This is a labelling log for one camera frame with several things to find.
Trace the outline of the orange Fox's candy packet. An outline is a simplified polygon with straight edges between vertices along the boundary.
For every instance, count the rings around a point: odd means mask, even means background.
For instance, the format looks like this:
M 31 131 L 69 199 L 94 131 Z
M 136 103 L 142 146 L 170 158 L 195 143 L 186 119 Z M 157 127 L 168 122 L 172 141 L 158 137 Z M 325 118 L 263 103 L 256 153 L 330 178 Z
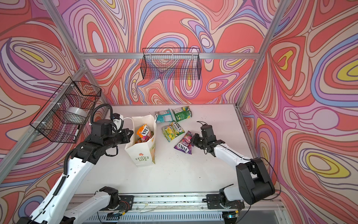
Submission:
M 138 139 L 136 143 L 143 143 L 149 141 L 153 137 L 154 132 L 150 130 L 147 124 L 144 124 L 138 129 L 137 135 Z

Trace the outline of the white paper gift bag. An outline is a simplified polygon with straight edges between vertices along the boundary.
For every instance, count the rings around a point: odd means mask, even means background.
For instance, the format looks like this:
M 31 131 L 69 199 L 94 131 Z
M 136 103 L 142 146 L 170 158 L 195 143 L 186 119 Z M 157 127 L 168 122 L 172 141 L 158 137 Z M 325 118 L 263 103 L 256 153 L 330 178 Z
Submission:
M 125 151 L 137 167 L 146 167 L 154 165 L 157 132 L 155 117 L 153 115 L 146 115 L 142 117 L 129 117 L 128 119 L 132 123 L 132 131 L 134 131 L 134 134 L 130 138 L 130 142 L 126 144 Z M 147 142 L 136 143 L 138 139 L 137 131 L 144 124 L 148 125 L 150 130 L 154 132 L 154 135 Z

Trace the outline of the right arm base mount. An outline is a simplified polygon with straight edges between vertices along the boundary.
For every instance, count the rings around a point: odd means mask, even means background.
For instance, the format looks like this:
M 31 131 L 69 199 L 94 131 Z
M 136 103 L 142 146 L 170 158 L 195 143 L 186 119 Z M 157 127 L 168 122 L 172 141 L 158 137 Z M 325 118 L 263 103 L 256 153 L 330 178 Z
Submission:
M 206 198 L 202 199 L 202 202 L 206 203 L 210 210 L 236 209 L 240 211 L 245 208 L 242 200 L 228 201 L 221 193 L 207 194 Z

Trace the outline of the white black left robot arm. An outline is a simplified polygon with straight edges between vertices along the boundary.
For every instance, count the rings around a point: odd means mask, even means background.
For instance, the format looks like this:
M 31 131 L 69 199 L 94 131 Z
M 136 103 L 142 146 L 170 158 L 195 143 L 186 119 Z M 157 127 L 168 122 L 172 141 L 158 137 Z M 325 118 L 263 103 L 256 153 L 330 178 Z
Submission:
M 31 215 L 18 220 L 19 224 L 81 224 L 102 209 L 119 211 L 120 214 L 127 211 L 120 209 L 118 190 L 106 186 L 92 198 L 67 210 L 75 192 L 99 159 L 102 156 L 111 157 L 107 150 L 118 149 L 120 144 L 129 143 L 133 136 L 132 130 L 123 128 L 124 119 L 113 112 L 111 105 L 101 104 L 93 112 L 103 107 L 109 109 L 109 119 L 95 121 L 94 115 L 91 115 L 91 133 L 67 153 L 61 177 Z

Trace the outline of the teal snack packet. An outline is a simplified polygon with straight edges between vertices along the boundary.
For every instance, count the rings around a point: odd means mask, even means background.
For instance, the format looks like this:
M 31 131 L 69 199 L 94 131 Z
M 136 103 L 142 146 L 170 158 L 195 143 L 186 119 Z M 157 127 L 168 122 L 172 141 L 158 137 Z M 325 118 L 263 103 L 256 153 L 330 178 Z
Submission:
M 174 118 L 170 109 L 155 112 L 156 123 L 173 122 Z

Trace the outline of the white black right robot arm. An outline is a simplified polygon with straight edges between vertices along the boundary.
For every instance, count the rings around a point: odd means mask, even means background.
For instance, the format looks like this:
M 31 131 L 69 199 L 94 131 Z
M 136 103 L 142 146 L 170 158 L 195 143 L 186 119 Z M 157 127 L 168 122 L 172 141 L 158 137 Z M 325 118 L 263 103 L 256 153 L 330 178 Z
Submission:
M 218 203 L 230 208 L 234 202 L 253 205 L 275 194 L 276 189 L 261 158 L 250 158 L 231 149 L 224 141 L 218 140 L 211 125 L 204 123 L 201 134 L 195 134 L 191 143 L 215 158 L 221 159 L 236 170 L 237 183 L 219 190 Z

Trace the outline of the purple Fox's candy packet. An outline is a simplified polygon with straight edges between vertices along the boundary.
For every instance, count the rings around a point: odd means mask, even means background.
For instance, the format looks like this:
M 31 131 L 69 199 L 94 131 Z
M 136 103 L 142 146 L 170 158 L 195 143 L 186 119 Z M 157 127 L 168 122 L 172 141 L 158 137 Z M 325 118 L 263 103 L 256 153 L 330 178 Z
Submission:
M 174 149 L 181 151 L 185 154 L 192 154 L 192 149 L 194 147 L 193 143 L 191 142 L 193 138 L 193 134 L 188 131 L 184 137 L 174 146 Z

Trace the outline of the yellow green candy packet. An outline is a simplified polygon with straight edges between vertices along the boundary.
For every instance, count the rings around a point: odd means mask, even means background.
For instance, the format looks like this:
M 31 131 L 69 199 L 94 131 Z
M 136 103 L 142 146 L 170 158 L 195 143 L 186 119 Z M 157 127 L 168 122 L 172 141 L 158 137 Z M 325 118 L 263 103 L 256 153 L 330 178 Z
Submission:
M 174 121 L 170 125 L 162 127 L 162 133 L 167 141 L 171 142 L 176 137 L 185 133 L 185 131 L 177 122 Z

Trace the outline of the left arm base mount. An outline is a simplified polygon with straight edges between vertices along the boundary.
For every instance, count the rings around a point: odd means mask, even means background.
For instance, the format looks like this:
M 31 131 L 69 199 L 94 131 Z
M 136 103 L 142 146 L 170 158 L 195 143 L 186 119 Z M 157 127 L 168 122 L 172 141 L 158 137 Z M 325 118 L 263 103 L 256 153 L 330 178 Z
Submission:
M 99 211 L 128 212 L 132 210 L 134 195 L 119 195 L 118 199 L 111 199 L 110 204 Z

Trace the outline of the dark green snack packet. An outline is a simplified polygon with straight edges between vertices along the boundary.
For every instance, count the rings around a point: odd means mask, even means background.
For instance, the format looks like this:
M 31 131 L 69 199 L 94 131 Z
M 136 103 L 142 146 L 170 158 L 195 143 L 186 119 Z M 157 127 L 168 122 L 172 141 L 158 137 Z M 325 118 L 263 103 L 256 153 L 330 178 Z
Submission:
M 193 115 L 189 106 L 183 106 L 183 107 L 172 109 L 172 112 L 177 122 L 191 118 Z

